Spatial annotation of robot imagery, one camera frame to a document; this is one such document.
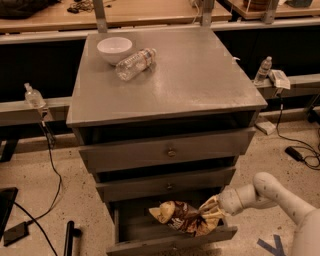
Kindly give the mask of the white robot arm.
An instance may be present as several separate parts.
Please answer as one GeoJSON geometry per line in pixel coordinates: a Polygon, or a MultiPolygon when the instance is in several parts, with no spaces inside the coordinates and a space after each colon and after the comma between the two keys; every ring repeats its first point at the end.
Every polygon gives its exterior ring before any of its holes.
{"type": "Polygon", "coordinates": [[[212,218],[218,211],[234,216],[248,208],[275,206],[296,224],[290,256],[320,256],[320,209],[286,189],[270,173],[256,173],[250,184],[211,196],[199,211],[212,218]]]}

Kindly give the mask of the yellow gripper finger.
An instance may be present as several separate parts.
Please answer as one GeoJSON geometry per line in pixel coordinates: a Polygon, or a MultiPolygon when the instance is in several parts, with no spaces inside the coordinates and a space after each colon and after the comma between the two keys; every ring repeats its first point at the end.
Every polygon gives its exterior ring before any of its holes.
{"type": "Polygon", "coordinates": [[[205,220],[207,224],[207,228],[210,231],[213,231],[217,228],[219,220],[223,219],[225,217],[225,213],[218,209],[217,211],[214,211],[213,213],[203,213],[202,218],[205,220]]]}
{"type": "Polygon", "coordinates": [[[199,211],[200,212],[215,212],[219,207],[218,197],[216,195],[211,196],[205,203],[203,203],[199,211]]]}

